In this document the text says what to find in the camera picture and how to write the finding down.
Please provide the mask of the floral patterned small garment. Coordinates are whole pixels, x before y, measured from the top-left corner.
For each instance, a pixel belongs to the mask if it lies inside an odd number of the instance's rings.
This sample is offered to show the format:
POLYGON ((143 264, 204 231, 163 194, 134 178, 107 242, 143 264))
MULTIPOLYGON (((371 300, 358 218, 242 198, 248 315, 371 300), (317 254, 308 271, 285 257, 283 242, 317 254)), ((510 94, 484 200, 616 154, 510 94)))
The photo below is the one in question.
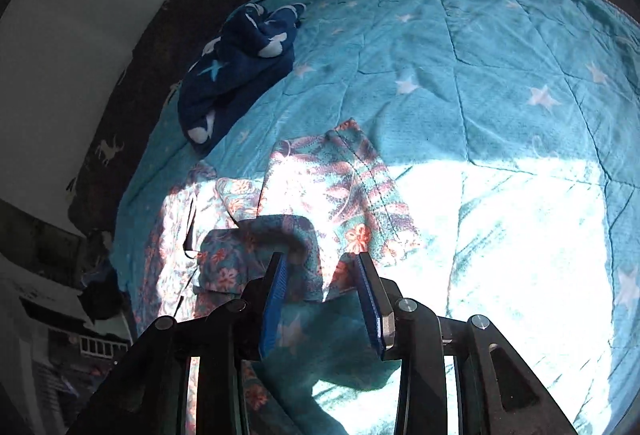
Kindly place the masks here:
POLYGON ((174 184, 143 251, 134 294, 139 329, 160 316, 204 317, 288 260, 273 345, 243 363, 254 434, 381 434, 383 389, 398 366, 372 349, 358 301, 360 254, 381 273, 408 266, 420 247, 407 204, 356 122, 283 139, 256 178, 196 164, 174 184))

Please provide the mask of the navy blue fleece garment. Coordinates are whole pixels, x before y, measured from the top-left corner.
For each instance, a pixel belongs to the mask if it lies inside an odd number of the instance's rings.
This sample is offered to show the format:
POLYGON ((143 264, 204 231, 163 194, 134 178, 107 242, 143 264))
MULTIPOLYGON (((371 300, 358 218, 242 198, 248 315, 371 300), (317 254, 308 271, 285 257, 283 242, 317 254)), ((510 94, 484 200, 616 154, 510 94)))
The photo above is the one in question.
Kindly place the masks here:
POLYGON ((253 103, 293 70, 294 42, 306 6, 268 10, 249 2, 224 22, 183 77, 179 123, 186 140, 208 155, 253 103))

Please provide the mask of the white grid panel device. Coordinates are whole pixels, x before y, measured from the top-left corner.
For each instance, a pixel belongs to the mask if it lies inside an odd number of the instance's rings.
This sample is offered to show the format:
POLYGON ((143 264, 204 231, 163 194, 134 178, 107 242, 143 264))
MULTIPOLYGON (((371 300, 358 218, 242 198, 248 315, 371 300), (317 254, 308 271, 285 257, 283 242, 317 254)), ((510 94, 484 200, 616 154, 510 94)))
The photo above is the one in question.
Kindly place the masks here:
POLYGON ((85 337, 85 335, 78 337, 78 340, 80 353, 85 357, 117 359, 130 347, 128 342, 103 340, 97 337, 85 337))

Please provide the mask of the teal star pattern quilt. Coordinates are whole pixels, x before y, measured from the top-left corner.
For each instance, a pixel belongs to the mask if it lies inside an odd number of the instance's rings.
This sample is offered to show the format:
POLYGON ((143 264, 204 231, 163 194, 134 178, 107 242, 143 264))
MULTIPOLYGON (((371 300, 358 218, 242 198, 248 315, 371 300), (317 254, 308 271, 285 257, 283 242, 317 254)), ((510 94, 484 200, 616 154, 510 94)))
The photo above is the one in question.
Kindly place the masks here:
POLYGON ((487 316, 578 433, 612 433, 639 390, 638 24, 605 0, 255 2, 306 6, 293 71, 206 158, 162 113, 117 216, 132 314, 160 204, 196 164, 256 178, 277 142, 354 121, 421 239, 381 276, 487 316))

